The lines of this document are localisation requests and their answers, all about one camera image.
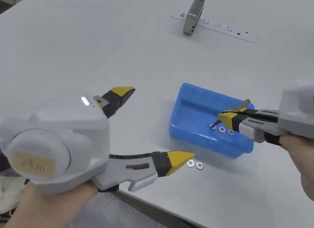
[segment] electrical outlet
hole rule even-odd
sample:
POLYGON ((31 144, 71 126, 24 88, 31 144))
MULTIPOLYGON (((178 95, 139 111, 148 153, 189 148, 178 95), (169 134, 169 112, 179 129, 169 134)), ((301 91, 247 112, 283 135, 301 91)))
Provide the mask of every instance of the electrical outlet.
MULTIPOLYGON (((171 17, 180 21, 185 21, 185 15, 186 13, 183 12, 181 14, 171 16, 171 17)), ((233 26, 223 24, 219 21, 209 20, 204 17, 200 17, 197 23, 197 26, 214 30, 216 32, 226 34, 226 35, 229 35, 229 36, 232 36, 234 38, 238 38, 244 41, 248 41, 250 43, 256 43, 256 37, 253 34, 245 30, 236 29, 233 26)))

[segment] gray fabric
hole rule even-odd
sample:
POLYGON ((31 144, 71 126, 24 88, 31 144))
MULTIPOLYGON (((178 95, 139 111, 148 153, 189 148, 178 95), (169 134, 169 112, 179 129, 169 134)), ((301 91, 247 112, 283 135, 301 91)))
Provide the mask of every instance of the gray fabric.
POLYGON ((112 193, 98 193, 69 224, 69 228, 167 228, 112 193))

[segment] led light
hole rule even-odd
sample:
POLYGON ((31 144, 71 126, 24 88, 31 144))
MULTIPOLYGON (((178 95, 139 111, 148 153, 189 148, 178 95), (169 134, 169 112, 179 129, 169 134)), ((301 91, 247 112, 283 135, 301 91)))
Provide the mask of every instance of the led light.
POLYGON ((89 102, 88 102, 88 100, 86 99, 86 97, 82 97, 81 99, 82 99, 82 102, 83 102, 85 105, 89 106, 89 102))

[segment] yellow label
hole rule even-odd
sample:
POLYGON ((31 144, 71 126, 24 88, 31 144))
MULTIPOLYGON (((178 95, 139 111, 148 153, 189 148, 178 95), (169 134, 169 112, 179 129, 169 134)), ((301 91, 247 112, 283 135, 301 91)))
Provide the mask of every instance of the yellow label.
POLYGON ((55 161, 49 158, 41 158, 28 153, 14 152, 13 165, 16 171, 35 174, 42 177, 53 177, 55 161))

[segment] white cloth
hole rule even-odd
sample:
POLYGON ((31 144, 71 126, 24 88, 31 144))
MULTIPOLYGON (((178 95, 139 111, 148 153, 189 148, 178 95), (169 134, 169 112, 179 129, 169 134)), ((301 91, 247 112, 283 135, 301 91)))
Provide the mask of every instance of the white cloth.
POLYGON ((0 176, 0 214, 17 207, 25 188, 24 182, 24 177, 0 176))

